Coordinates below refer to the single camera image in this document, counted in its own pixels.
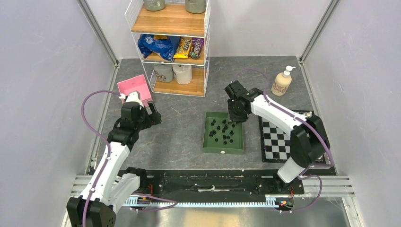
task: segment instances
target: green box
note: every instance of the green box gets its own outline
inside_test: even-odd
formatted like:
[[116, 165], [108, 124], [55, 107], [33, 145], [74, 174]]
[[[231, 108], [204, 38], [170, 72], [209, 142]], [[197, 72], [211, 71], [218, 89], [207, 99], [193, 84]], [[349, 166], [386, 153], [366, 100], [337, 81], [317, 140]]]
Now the green box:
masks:
[[[211, 123], [213, 120], [216, 120], [216, 123], [212, 126]], [[223, 121], [226, 120], [226, 124], [228, 125], [228, 129], [225, 133], [222, 133], [222, 129], [225, 124]], [[244, 134], [242, 123], [232, 123], [228, 124], [228, 113], [222, 112], [206, 112], [206, 121], [205, 121], [205, 135], [203, 139], [203, 152], [205, 153], [215, 153], [215, 154], [232, 154], [232, 155], [243, 155], [244, 154]], [[216, 130], [216, 134], [213, 137], [210, 137], [209, 134], [211, 131]], [[230, 139], [233, 140], [230, 143], [230, 140], [223, 139], [223, 135], [230, 136]]]

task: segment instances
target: chessboard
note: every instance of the chessboard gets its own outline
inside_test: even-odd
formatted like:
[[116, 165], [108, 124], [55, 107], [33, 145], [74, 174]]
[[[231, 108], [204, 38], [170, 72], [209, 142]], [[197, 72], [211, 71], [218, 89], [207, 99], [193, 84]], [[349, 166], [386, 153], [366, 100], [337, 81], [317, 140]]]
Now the chessboard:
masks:
[[[313, 111], [294, 111], [299, 114], [313, 115]], [[262, 161], [285, 163], [290, 157], [290, 137], [273, 123], [259, 117], [261, 131]], [[324, 156], [316, 162], [326, 163]]]

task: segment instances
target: wall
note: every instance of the wall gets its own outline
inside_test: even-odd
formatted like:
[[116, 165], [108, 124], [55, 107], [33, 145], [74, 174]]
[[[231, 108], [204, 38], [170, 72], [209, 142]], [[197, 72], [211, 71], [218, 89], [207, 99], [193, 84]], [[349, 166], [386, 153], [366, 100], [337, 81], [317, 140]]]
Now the wall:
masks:
[[76, 1], [1, 0], [0, 27], [0, 226], [57, 227], [113, 65]]
[[340, 1], [306, 61], [336, 165], [367, 227], [399, 226], [400, 1]]
[[[130, 0], [87, 1], [117, 58], [138, 58], [124, 17]], [[330, 0], [211, 1], [211, 56], [300, 56], [330, 3]]]

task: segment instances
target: wooden shelf board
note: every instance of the wooden shelf board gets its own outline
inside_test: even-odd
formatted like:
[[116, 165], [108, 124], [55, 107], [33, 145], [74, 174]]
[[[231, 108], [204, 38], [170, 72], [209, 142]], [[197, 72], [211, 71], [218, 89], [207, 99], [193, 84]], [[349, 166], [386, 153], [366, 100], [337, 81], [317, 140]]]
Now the wooden shelf board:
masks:
[[169, 83], [156, 81], [154, 92], [203, 96], [203, 86], [205, 82], [204, 69], [192, 69], [192, 81], [189, 84], [178, 84], [175, 79]]
[[193, 14], [185, 4], [166, 4], [160, 11], [148, 11], [145, 6], [139, 12], [132, 32], [147, 34], [205, 36], [205, 13]]
[[[187, 59], [180, 59], [177, 58], [175, 59], [174, 63], [180, 63], [180, 64], [194, 64], [194, 65], [203, 65], [205, 63], [205, 52], [204, 52], [204, 47], [202, 52], [200, 53], [200, 58], [199, 59], [192, 59], [191, 57], [188, 57]], [[158, 54], [152, 53], [150, 54], [147, 58], [143, 58], [144, 61], [159, 61], [159, 62], [171, 62], [163, 59], [160, 57]]]

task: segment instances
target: pink tray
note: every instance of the pink tray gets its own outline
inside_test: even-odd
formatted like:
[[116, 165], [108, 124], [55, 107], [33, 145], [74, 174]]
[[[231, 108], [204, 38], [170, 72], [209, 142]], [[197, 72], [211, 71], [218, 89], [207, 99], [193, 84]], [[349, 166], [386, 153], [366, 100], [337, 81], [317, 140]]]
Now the pink tray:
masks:
[[152, 101], [152, 96], [146, 83], [145, 76], [139, 75], [128, 80], [117, 83], [120, 93], [128, 96], [131, 92], [138, 91], [140, 93], [140, 100], [145, 107], [149, 106], [148, 102]]

